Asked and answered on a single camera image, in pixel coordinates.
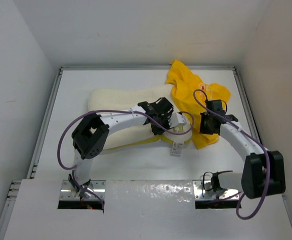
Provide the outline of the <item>yellow pillowcase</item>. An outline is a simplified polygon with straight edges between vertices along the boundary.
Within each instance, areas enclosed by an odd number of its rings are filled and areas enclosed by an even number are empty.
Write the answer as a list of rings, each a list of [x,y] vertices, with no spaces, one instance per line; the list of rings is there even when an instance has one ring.
[[[218,142],[217,134],[206,135],[199,132],[201,113],[205,111],[196,102],[205,104],[205,100],[223,100],[228,102],[230,91],[217,83],[205,83],[198,75],[194,74],[184,63],[174,60],[170,63],[166,84],[172,85],[171,96],[174,104],[181,111],[186,111],[194,116],[195,124],[192,129],[192,141],[197,149]]]

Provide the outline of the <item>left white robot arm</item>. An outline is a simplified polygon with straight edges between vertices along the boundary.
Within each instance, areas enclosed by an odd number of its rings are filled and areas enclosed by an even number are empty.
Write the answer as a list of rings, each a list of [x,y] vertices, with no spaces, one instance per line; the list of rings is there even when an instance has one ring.
[[[165,130],[183,126],[183,115],[174,112],[171,102],[161,97],[157,101],[140,102],[124,111],[110,113],[92,113],[83,117],[72,133],[75,149],[75,173],[69,176],[69,182],[76,194],[90,198],[91,193],[85,192],[90,187],[89,171],[92,159],[101,153],[106,139],[113,133],[133,126],[150,124],[154,135],[161,135]]]

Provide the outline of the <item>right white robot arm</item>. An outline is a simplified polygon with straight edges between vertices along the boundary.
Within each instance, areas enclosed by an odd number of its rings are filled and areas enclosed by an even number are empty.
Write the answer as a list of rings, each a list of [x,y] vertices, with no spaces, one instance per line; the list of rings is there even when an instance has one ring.
[[[206,100],[205,112],[201,113],[200,133],[217,134],[225,139],[244,161],[242,173],[231,170],[218,171],[212,174],[211,190],[214,192],[237,189],[249,199],[262,196],[266,186],[266,172],[269,172],[268,196],[285,192],[285,174],[283,155],[275,150],[269,151],[258,145],[245,133],[238,119],[226,114],[222,100]]]

